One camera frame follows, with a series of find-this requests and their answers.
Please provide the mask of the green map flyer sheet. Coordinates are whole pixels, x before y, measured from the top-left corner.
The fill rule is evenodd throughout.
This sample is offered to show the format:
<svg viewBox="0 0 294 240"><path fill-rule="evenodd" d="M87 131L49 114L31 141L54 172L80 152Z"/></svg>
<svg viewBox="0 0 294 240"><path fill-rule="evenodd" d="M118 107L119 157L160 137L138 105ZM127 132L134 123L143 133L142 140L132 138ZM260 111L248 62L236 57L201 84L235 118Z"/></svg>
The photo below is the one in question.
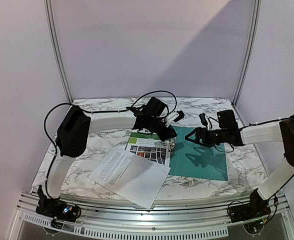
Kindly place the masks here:
<svg viewBox="0 0 294 240"><path fill-rule="evenodd" d="M161 141L155 133L147 130L142 132L132 130L125 150L168 167L171 155L170 145L170 140Z"/></svg>

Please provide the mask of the teal file folder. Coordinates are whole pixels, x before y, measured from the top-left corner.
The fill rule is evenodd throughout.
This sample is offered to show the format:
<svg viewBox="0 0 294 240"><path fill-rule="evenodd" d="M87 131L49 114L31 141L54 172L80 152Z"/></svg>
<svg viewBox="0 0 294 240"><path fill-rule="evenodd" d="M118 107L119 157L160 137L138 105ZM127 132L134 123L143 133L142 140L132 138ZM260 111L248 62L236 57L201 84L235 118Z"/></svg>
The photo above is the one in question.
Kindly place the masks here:
<svg viewBox="0 0 294 240"><path fill-rule="evenodd" d="M172 176L207 180L228 180L227 160L224 147L204 147L185 140L185 135L193 129L174 126L177 133L173 154L170 156Z"/></svg>

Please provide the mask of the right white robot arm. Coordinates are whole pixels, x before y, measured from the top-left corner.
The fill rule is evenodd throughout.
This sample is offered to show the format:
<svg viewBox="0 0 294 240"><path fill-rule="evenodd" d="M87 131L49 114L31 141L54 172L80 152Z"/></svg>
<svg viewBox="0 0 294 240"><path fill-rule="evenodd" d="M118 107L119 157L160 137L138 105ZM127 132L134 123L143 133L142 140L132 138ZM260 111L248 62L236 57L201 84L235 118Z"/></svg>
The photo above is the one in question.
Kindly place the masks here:
<svg viewBox="0 0 294 240"><path fill-rule="evenodd" d="M185 140L206 148L228 144L233 147L247 145L276 145L282 150L278 164L268 178L250 195L245 207L249 218L256 218L268 201L294 177L294 114L289 117L240 127L233 110L217 113L218 129L197 127L185 135Z"/></svg>

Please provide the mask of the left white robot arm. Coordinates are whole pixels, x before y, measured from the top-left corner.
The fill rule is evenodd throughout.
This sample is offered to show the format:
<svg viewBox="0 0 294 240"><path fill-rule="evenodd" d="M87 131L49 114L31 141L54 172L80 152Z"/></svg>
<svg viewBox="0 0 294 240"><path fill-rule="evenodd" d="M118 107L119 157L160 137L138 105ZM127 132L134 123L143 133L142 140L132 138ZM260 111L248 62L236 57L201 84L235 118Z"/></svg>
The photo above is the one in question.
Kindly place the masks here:
<svg viewBox="0 0 294 240"><path fill-rule="evenodd" d="M88 136L92 133L115 130L146 129L154 133L161 141L175 138L177 133L172 123L184 117L179 110L168 111L168 106L156 97L151 97L147 104L136 107L127 106L122 110L85 110L71 104L67 114L57 130L56 139L52 140L54 156L48 167L44 182L37 193L42 202L42 209L50 216L57 217L61 206L54 200L59 199L62 183L75 159L86 150Z"/></svg>

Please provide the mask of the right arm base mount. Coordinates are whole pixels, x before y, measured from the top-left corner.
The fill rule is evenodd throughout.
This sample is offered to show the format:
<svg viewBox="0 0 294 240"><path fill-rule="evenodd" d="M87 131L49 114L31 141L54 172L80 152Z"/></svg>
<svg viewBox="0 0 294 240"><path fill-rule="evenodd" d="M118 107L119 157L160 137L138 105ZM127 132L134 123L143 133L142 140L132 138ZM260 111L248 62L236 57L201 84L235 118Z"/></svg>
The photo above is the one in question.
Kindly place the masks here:
<svg viewBox="0 0 294 240"><path fill-rule="evenodd" d="M249 219L258 219L258 225L263 226L270 222L278 209L279 201L278 197L274 197L274 213L271 215L271 208L269 206L269 201L262 204L262 206L258 207L257 210L254 210L250 203L244 204L239 200L232 201L227 207L227 214L231 219L232 223L242 222Z"/></svg>

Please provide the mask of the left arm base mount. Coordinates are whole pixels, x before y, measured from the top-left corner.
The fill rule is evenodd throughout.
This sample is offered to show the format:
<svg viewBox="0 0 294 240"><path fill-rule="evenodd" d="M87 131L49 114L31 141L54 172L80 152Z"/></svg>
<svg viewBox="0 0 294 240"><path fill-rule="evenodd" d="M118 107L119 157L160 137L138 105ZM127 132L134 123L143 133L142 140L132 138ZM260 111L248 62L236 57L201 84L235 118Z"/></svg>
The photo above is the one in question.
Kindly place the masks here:
<svg viewBox="0 0 294 240"><path fill-rule="evenodd" d="M40 185L37 189L39 201L35 212L39 215L53 218L58 221L75 223L81 216L81 208L76 204L68 204L59 198L47 197Z"/></svg>

